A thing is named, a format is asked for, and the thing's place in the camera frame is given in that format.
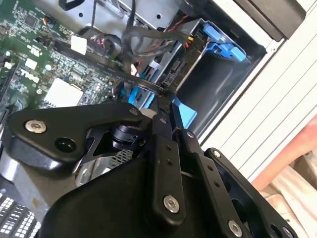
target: sticker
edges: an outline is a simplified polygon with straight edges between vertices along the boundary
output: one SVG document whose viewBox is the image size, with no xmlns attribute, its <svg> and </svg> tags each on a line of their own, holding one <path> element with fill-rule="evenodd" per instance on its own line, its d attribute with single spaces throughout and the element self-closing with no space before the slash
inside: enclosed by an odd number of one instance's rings
<svg viewBox="0 0 317 238">
<path fill-rule="evenodd" d="M 29 67 L 32 70 L 35 70 L 38 63 L 30 58 L 28 58 L 25 62 L 25 66 Z"/>
<path fill-rule="evenodd" d="M 87 51 L 87 39 L 78 36 L 71 36 L 71 47 L 72 50 L 77 51 L 83 55 Z"/>
</svg>

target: green circuit board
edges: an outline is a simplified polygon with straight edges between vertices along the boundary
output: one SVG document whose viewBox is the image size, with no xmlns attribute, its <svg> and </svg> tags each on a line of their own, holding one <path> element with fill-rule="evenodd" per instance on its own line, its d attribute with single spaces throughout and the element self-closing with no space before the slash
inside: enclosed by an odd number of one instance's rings
<svg viewBox="0 0 317 238">
<path fill-rule="evenodd" d="M 70 42 L 74 33 L 56 20 L 46 25 L 44 12 L 28 0 L 0 0 L 0 118 L 14 111 L 104 102 L 111 97 L 112 79 L 67 58 L 39 39 L 53 32 Z"/>
</svg>

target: ventilation grille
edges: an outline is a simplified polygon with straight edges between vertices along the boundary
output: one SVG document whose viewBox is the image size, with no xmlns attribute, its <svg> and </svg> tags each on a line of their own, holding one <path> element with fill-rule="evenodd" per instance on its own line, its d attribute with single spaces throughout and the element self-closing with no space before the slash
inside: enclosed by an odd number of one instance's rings
<svg viewBox="0 0 317 238">
<path fill-rule="evenodd" d="M 133 152 L 130 150 L 123 150 L 118 155 L 114 156 L 110 161 L 111 169 L 122 165 L 123 163 L 131 160 Z"/>
</svg>

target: silver screw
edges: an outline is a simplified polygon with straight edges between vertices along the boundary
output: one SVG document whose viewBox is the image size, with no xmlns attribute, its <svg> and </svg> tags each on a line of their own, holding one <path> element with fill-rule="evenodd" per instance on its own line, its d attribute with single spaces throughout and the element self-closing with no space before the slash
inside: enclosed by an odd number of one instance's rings
<svg viewBox="0 0 317 238">
<path fill-rule="evenodd" d="M 167 195 L 163 199 L 164 207 L 170 211 L 171 213 L 179 212 L 179 203 L 178 201 L 171 195 Z"/>
<path fill-rule="evenodd" d="M 133 115 L 138 115 L 138 112 L 137 112 L 137 110 L 135 110 L 134 108 L 131 108 L 130 109 L 130 113 L 132 113 Z"/>
<path fill-rule="evenodd" d="M 42 121 L 30 120 L 27 123 L 25 123 L 25 129 L 27 129 L 29 132 L 32 132 L 32 133 L 42 134 L 48 128 L 46 127 L 45 123 Z"/>
<path fill-rule="evenodd" d="M 221 157 L 220 153 L 219 153 L 218 151 L 216 151 L 216 150 L 214 150 L 212 153 L 213 153 L 217 158 L 220 158 L 220 157 Z"/>
<path fill-rule="evenodd" d="M 293 234 L 287 229 L 287 227 L 283 227 L 283 230 L 289 238 L 294 238 Z"/>
<path fill-rule="evenodd" d="M 187 135 L 188 135 L 190 138 L 194 138 L 193 133 L 191 133 L 190 131 L 187 132 Z"/>
<path fill-rule="evenodd" d="M 236 237 L 242 237 L 242 230 L 235 221 L 230 220 L 228 226 Z"/>
<path fill-rule="evenodd" d="M 159 120 L 160 120 L 161 122 L 163 122 L 164 124 L 167 123 L 167 121 L 166 121 L 164 118 L 160 118 Z"/>
</svg>

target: orange object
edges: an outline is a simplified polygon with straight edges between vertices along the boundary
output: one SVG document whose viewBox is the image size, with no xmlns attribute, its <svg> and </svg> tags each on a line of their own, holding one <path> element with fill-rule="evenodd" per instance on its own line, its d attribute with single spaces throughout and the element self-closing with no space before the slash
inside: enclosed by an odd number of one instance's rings
<svg viewBox="0 0 317 238">
<path fill-rule="evenodd" d="M 262 190 L 290 163 L 317 148 L 317 115 L 295 136 L 274 160 L 252 182 Z"/>
</svg>

